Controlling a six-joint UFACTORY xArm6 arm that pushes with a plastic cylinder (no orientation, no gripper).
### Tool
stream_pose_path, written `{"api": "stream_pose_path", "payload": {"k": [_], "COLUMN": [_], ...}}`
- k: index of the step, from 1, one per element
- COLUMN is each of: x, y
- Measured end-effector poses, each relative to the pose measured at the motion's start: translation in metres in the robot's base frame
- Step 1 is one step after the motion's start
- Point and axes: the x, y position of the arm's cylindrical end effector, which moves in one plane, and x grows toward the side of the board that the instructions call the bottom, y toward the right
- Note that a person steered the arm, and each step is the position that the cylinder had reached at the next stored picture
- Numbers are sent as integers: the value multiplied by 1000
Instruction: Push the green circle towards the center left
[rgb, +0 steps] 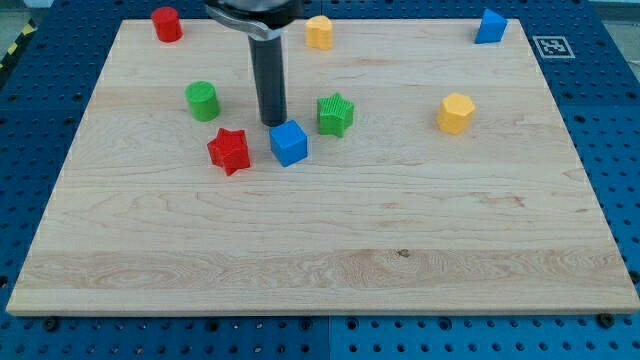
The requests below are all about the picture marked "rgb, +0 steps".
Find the grey clamp tool mount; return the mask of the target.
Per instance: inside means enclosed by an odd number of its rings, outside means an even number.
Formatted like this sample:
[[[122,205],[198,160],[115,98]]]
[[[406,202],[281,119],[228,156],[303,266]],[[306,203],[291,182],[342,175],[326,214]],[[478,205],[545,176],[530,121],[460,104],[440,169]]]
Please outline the grey clamp tool mount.
[[[204,6],[211,19],[258,41],[279,37],[304,10],[302,0],[205,0]]]

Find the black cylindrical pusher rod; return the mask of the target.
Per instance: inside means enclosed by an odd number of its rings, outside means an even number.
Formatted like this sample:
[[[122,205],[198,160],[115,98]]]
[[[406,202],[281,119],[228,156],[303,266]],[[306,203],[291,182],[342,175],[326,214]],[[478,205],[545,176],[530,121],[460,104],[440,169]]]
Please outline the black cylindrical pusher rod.
[[[279,126],[287,119],[281,32],[267,40],[250,36],[249,48],[261,122]]]

